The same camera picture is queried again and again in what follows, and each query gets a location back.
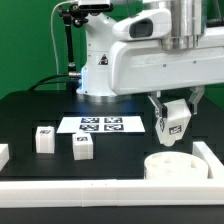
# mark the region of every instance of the green background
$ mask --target green background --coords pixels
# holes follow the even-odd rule
[[[13,91],[26,90],[40,79],[56,74],[50,18],[52,9],[59,2],[0,1],[0,98]],[[224,1],[220,1],[220,5],[223,12]],[[135,4],[131,7],[131,13],[140,9],[141,5]],[[110,15],[120,20],[127,16],[127,9],[117,7]],[[211,0],[208,2],[208,18],[215,18]],[[57,14],[54,17],[54,30],[60,72],[63,73],[67,71],[66,42],[63,22]],[[73,39],[75,61],[80,69],[86,61],[85,30],[74,28]],[[223,95],[222,84],[206,87],[206,96],[224,108]]]

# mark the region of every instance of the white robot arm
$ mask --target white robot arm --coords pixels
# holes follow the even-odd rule
[[[74,2],[75,10],[94,12],[127,1]],[[206,29],[205,0],[143,4],[141,13],[120,22],[104,14],[87,17],[88,59],[77,93],[93,99],[148,93],[160,143],[170,146],[182,138],[191,114],[197,113],[204,86],[224,82],[224,28]],[[185,100],[164,106],[159,102],[162,90],[184,87],[192,88],[191,112]]]

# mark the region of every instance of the black tabletop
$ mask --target black tabletop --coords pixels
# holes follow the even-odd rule
[[[186,90],[169,91],[161,101],[188,96]],[[154,107],[147,95],[135,95],[123,102],[97,104],[77,100],[64,91],[14,92],[0,101],[0,143],[8,143],[10,151],[10,161],[0,172],[0,181],[142,179],[144,160],[148,155],[167,150],[191,153],[194,141],[204,141],[224,161],[223,115],[224,111],[203,98],[199,103],[198,115],[192,117],[183,139],[168,148],[159,144]],[[53,126],[57,130],[61,119],[66,116],[140,116],[146,132],[92,133],[93,160],[74,160],[71,134],[56,134],[54,154],[37,154],[36,128]],[[216,223],[224,219],[222,206],[49,209],[30,208],[29,211],[34,216],[38,213],[50,214],[51,222],[55,223],[61,223],[60,219],[55,218],[59,214],[65,217],[65,223],[70,223],[69,220],[81,223],[149,223],[149,220],[152,223],[189,223],[185,222],[188,220],[196,223],[202,217],[203,220],[206,218],[203,223],[211,223],[212,215],[216,215]],[[32,220],[32,215],[24,216],[27,209],[1,209],[0,218],[13,222],[13,217],[8,216],[12,211],[19,217]],[[35,220],[32,222],[47,223],[44,218]]]

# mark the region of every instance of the white block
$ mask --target white block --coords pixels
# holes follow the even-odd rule
[[[0,144],[0,171],[9,160],[9,148],[7,144]]]
[[[93,159],[93,141],[90,133],[72,135],[74,160]]]
[[[224,179],[224,166],[204,142],[193,143],[193,155],[203,159],[209,166],[208,177]]]
[[[54,153],[55,131],[54,127],[37,127],[36,151],[37,153]]]
[[[191,118],[191,112],[184,99],[164,103],[168,109],[167,118],[160,118],[156,123],[156,132],[160,144],[171,146],[180,140]]]
[[[83,181],[82,207],[116,206],[117,180]]]

